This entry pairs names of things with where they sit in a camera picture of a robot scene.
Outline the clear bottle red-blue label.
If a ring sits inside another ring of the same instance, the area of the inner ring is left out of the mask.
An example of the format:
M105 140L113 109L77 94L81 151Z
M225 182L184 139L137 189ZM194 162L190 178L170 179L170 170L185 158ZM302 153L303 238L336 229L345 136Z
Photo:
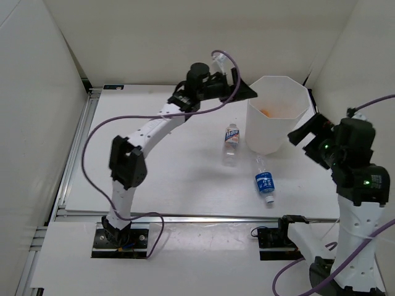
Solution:
M226 167L234 167L236 165L239 139L239 128L235 123L229 124L229 126L226 128L223 142L222 162Z

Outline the orange juice bottle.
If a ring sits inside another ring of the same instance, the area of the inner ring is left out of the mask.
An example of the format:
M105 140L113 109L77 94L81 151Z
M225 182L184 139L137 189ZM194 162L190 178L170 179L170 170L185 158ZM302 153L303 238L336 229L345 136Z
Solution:
M267 110L261 109L260 112L264 114L266 117L271 117L270 113Z

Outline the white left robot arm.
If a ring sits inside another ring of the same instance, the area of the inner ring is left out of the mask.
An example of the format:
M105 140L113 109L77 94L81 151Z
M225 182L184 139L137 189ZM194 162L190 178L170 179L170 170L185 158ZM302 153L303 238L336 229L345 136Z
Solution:
M235 68L231 74L233 85L228 84L226 74L211 74L204 63L192 64L186 79L177 84L157 119L148 121L128 137L113 139L109 158L112 208L102 217L102 225L107 240L116 247L128 245L130 241L131 205L136 188L148 174L145 158L150 151L197 112L201 101L237 102L257 97L257 93L239 78Z

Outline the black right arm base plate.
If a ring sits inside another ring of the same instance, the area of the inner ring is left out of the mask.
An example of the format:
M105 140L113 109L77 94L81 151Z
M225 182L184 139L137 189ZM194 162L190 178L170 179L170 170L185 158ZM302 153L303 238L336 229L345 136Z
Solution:
M261 261L298 260L303 258L295 243L289 240L278 228L258 226L251 229L250 235L258 240Z

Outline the clear bottle blue label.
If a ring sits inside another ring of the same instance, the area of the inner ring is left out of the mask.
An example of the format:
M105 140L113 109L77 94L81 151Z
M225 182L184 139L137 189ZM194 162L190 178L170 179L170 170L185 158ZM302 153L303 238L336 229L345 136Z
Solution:
M267 167L267 161L262 155L256 154L254 168L256 169L254 179L257 191L265 203L271 207L275 201L275 184L273 176Z

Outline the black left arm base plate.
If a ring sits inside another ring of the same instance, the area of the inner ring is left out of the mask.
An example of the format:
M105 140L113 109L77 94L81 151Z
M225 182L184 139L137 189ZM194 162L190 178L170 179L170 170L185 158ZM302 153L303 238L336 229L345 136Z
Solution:
M148 254L148 224L133 224L120 242L107 238L107 231L98 224L95 229L91 258L145 259Z

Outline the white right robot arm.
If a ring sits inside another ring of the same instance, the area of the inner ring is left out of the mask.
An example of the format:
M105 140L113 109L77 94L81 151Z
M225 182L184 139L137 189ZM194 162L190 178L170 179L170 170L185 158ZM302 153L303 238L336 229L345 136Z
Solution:
M314 235L304 216L280 218L277 239L284 246L295 245L306 261L312 286L306 295L384 295L374 275L375 239L394 222L379 225L389 200L390 176L371 162L376 131L363 119L346 117L334 125L317 113L288 139L296 146L310 133L314 138L304 146L305 155L330 170L336 185L336 253Z

